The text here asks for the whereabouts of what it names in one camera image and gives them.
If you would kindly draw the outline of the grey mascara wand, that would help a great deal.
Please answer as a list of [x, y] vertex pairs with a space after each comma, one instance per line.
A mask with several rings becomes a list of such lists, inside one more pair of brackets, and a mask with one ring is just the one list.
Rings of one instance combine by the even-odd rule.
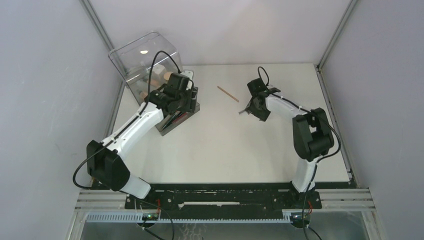
[[243, 109], [243, 110], [241, 110], [240, 112], [238, 112], [238, 114], [239, 115], [242, 115], [242, 114], [250, 114], [250, 112], [247, 110], [247, 109]]

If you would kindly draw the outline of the white cube container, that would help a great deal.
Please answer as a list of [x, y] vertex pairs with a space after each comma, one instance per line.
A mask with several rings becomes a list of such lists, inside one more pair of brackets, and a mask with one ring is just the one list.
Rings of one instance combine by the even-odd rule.
[[165, 66], [163, 66], [162, 64], [156, 64], [156, 65], [153, 67], [152, 72], [153, 72], [155, 75], [158, 75], [159, 77], [161, 77], [161, 76], [163, 76], [163, 75], [167, 72], [167, 69], [166, 69], [166, 67], [165, 67]]

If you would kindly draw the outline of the small foundation bottle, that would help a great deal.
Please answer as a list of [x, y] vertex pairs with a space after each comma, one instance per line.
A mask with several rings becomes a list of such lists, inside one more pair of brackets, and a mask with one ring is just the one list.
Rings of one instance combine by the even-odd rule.
[[140, 97], [140, 99], [141, 99], [142, 101], [144, 101], [144, 99], [145, 99], [147, 96], [148, 96], [148, 94], [147, 94], [146, 92], [143, 92], [143, 91], [139, 94], [139, 97]]

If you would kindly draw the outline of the wooden stick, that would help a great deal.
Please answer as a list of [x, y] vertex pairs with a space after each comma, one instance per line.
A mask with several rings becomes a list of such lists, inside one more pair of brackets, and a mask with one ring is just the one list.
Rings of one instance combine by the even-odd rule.
[[217, 86], [217, 88], [220, 90], [220, 91], [222, 91], [224, 94], [226, 94], [227, 96], [229, 96], [231, 99], [233, 99], [234, 101], [236, 101], [237, 103], [239, 103], [240, 101], [235, 97], [235, 96], [233, 96], [232, 94], [230, 94], [228, 91], [226, 91], [225, 89], [223, 89], [222, 87], [220, 87], [220, 86]]

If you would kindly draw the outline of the clear acrylic organizer box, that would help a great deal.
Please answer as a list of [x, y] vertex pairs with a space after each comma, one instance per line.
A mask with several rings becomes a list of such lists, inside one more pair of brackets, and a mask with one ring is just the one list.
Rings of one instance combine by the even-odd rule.
[[[181, 73], [183, 71], [178, 50], [165, 37], [155, 31], [113, 49], [108, 57], [122, 76], [139, 107], [144, 102], [140, 99], [141, 92], [149, 94], [152, 90], [158, 89], [167, 82], [164, 75], [159, 77], [153, 73], [155, 65], [165, 66], [167, 72]], [[200, 105], [197, 101], [194, 112], [173, 113], [154, 128], [161, 135], [165, 135], [181, 121], [194, 115], [199, 110]]]

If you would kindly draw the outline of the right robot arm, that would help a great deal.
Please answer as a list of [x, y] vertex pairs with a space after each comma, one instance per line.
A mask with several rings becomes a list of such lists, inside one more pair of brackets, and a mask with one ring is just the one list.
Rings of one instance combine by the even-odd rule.
[[322, 108], [307, 110], [301, 105], [279, 95], [279, 89], [268, 88], [261, 78], [247, 84], [251, 98], [245, 108], [260, 121], [265, 122], [270, 114], [287, 117], [292, 123], [293, 146], [299, 161], [291, 181], [295, 191], [289, 194], [289, 203], [302, 208], [309, 201], [308, 191], [315, 186], [316, 168], [334, 146], [332, 127]]

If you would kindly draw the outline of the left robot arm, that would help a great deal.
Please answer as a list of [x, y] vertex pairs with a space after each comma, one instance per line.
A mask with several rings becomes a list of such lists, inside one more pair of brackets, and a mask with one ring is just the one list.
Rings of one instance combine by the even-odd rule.
[[177, 112], [195, 111], [198, 87], [193, 82], [193, 76], [191, 70], [170, 73], [168, 81], [152, 90], [117, 131], [101, 142], [89, 142], [86, 147], [87, 173], [114, 192], [137, 197], [138, 204], [143, 208], [153, 207], [157, 196], [150, 191], [151, 185], [132, 174], [125, 160], [136, 143], [166, 117]]

